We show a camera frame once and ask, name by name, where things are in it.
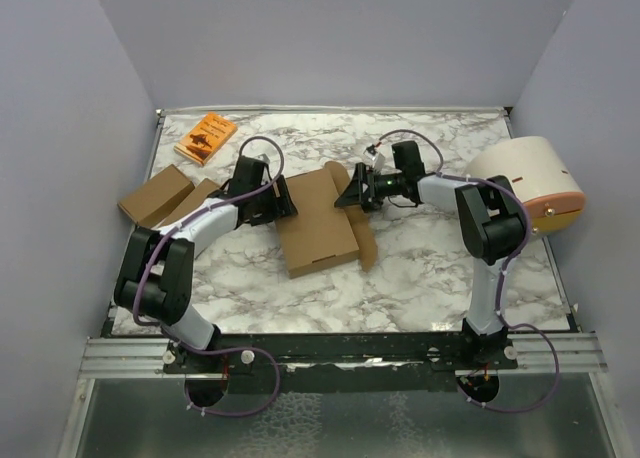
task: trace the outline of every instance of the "open cardboard box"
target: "open cardboard box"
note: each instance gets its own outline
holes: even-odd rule
[[[369,271],[378,256],[378,246],[369,220],[359,206],[333,206],[349,183],[340,163],[287,178],[297,216],[276,221],[290,278],[326,270],[360,258]]]

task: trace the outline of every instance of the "book cover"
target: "book cover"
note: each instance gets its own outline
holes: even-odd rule
[[[235,123],[209,113],[187,133],[174,149],[203,166],[236,132]]]

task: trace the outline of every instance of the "table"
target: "table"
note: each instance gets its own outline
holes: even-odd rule
[[[444,170],[460,174],[485,147],[510,139],[502,110],[421,113],[220,113],[238,124],[232,139],[204,167],[173,151],[204,116],[165,117],[152,164],[154,175],[175,164],[194,182],[230,177],[242,142],[253,135],[274,138],[285,154],[285,176],[311,171],[326,161],[351,172],[364,148],[387,131],[410,128],[442,149]],[[437,158],[419,143],[426,169]],[[392,163],[389,145],[381,147]],[[266,143],[246,153],[261,153],[276,163]],[[243,226],[217,240],[195,261],[191,302],[223,333],[363,333],[459,330],[470,301],[472,258],[462,243],[458,221],[430,206],[399,209],[385,205],[370,217],[379,247],[374,268],[365,274],[358,262],[290,280],[273,224]],[[513,271],[507,293],[507,318],[546,330],[569,328],[543,241],[527,246]],[[157,333],[140,328],[119,309],[112,335]]]

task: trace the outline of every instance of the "marble table top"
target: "marble table top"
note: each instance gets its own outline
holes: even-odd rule
[[[445,172],[461,173],[485,147],[509,139],[502,111],[429,113],[221,113],[237,133],[204,167],[181,157],[173,145],[204,116],[170,115],[164,122],[152,175],[175,164],[195,183],[224,182],[241,143],[253,135],[274,138],[285,154],[285,176],[317,169],[326,161],[349,172],[364,148],[387,131],[410,128],[442,149]],[[398,136],[392,141],[399,141]],[[437,158],[419,143],[427,170]],[[390,146],[381,147],[392,163]],[[248,155],[277,154],[254,142]],[[379,247],[369,273],[352,262],[289,279],[273,224],[243,226],[206,249],[195,261],[191,302],[226,333],[348,333],[459,330],[469,307],[472,258],[459,224],[435,208],[390,205],[370,216]],[[507,318],[542,329],[568,329],[563,305],[542,241],[529,244],[514,266]],[[156,333],[119,309],[113,335]]]

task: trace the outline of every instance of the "book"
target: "book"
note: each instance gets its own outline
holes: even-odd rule
[[[237,129],[235,123],[209,113],[174,146],[174,150],[204,166]]]

